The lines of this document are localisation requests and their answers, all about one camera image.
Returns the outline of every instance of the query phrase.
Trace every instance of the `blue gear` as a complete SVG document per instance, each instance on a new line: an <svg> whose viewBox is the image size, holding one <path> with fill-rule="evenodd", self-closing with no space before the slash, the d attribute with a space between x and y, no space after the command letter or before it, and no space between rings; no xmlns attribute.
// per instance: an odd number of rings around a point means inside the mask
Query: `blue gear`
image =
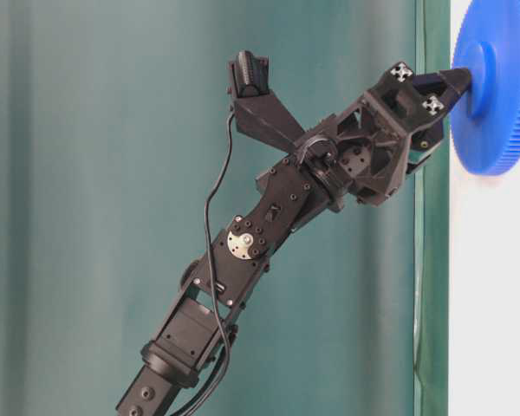
<svg viewBox="0 0 520 416"><path fill-rule="evenodd" d="M480 175L508 171L520 159L520 0L473 0L453 67L472 75L451 115L462 164Z"/></svg>

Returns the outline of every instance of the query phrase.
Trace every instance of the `white surface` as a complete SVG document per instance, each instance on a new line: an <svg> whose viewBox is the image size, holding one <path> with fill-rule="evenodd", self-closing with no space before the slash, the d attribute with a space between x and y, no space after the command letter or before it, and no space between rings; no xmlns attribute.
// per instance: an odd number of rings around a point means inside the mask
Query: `white surface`
<svg viewBox="0 0 520 416"><path fill-rule="evenodd" d="M469 3L451 1L453 48ZM520 415L520 162L480 178L452 151L450 221L450 415Z"/></svg>

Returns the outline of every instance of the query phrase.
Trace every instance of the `black robotic arm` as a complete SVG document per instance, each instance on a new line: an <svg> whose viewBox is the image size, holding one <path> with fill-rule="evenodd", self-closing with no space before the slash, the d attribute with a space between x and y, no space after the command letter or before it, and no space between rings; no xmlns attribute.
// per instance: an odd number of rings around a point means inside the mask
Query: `black robotic arm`
<svg viewBox="0 0 520 416"><path fill-rule="evenodd" d="M116 407L119 415L164 415L179 390L195 387L200 371L216 361L203 393L228 359L226 341L235 340L239 315L287 237L326 209L340 211L347 193L370 205L391 197L430 158L443 139L443 119L471 84L467 69L415 75L399 62L342 114L305 132L269 89L268 66L249 51L229 62L228 133L234 117L239 132L287 155L257 178L257 206L236 215L211 243L211 255L183 275L167 317L142 348L145 365ZM198 301L200 291L215 292L229 310L221 325L217 307ZM174 414L192 414L204 397Z"/></svg>

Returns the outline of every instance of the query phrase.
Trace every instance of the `green curtain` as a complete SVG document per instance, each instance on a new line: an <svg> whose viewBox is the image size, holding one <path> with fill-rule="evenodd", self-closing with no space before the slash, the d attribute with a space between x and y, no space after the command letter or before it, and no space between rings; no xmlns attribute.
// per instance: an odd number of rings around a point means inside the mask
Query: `green curtain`
<svg viewBox="0 0 520 416"><path fill-rule="evenodd" d="M450 2L417 0L417 67L449 68ZM449 140L416 175L415 414L446 416L448 401Z"/></svg>
<svg viewBox="0 0 520 416"><path fill-rule="evenodd" d="M415 23L414 0L0 0L0 415L114 414L204 251L228 59L269 56L270 85L310 127L413 65ZM236 135L212 224L251 209L279 157ZM426 241L443 232L431 191ZM413 214L409 180L294 235L200 414L412 416Z"/></svg>

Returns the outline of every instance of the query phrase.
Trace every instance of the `bolt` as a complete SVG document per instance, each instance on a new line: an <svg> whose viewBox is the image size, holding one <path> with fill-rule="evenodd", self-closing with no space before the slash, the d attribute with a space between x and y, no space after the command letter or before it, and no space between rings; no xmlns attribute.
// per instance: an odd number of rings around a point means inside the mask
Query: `bolt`
<svg viewBox="0 0 520 416"><path fill-rule="evenodd" d="M129 416L141 416L142 409L139 406L131 406L129 409Z"/></svg>
<svg viewBox="0 0 520 416"><path fill-rule="evenodd" d="M150 401L154 398L154 389L149 386L142 387L140 389L140 397L146 401Z"/></svg>

